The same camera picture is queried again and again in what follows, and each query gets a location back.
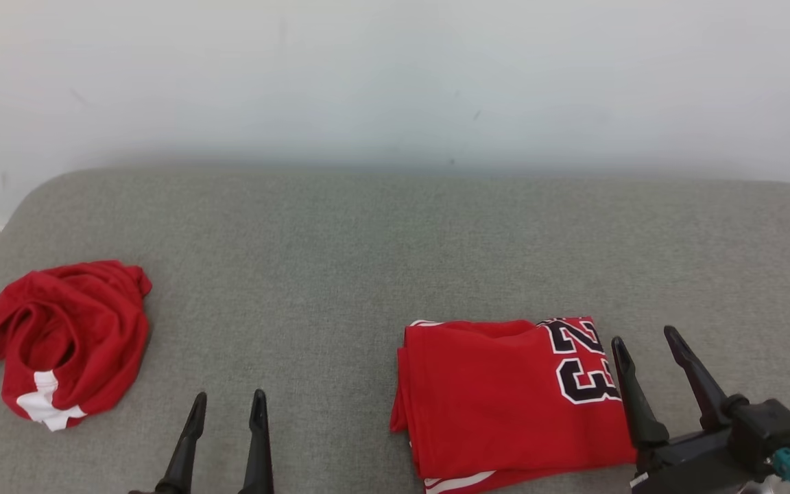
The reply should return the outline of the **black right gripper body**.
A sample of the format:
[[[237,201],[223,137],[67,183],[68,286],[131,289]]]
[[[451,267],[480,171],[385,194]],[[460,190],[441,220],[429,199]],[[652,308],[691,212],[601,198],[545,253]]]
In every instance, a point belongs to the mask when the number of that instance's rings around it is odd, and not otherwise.
[[[631,429],[631,494],[767,494],[767,432],[736,427],[671,440],[665,427]]]

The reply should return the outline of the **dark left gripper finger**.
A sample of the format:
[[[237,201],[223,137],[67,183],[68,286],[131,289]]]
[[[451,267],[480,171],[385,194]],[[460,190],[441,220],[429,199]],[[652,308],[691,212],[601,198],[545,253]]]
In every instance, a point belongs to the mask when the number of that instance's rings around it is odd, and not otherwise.
[[[206,392],[198,393],[189,410],[169,465],[154,488],[154,494],[191,494],[195,447],[203,435],[206,406]]]
[[[239,494],[275,494],[270,444],[267,397],[263,390],[254,391],[250,412],[250,453],[248,454],[243,487]]]

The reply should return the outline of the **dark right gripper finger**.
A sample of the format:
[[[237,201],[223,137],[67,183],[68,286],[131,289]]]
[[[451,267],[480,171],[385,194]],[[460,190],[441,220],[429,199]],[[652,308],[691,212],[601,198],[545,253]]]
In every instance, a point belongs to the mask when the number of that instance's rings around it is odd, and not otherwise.
[[[665,326],[664,335],[672,357],[689,380],[700,411],[700,427],[703,431],[714,431],[730,426],[730,419],[722,410],[722,404],[728,398],[727,394],[674,326]]]
[[[664,446],[670,440],[669,431],[652,412],[636,377],[636,365],[627,345],[623,338],[616,336],[611,347],[631,443],[639,451]]]

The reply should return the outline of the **red jersey number 23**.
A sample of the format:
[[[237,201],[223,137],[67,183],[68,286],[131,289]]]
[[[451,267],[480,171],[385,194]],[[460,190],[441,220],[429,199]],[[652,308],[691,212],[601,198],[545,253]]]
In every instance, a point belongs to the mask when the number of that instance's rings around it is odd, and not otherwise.
[[[631,464],[623,400],[592,317],[407,325],[390,429],[425,494],[480,494]]]

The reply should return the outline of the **red shorts white stripe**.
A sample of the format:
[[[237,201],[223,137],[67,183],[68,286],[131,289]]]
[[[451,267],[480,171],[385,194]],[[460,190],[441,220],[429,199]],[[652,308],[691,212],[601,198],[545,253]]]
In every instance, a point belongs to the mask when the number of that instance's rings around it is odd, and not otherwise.
[[[140,266],[117,260],[31,271],[6,285],[3,402],[53,432],[113,409],[140,372],[151,290]]]

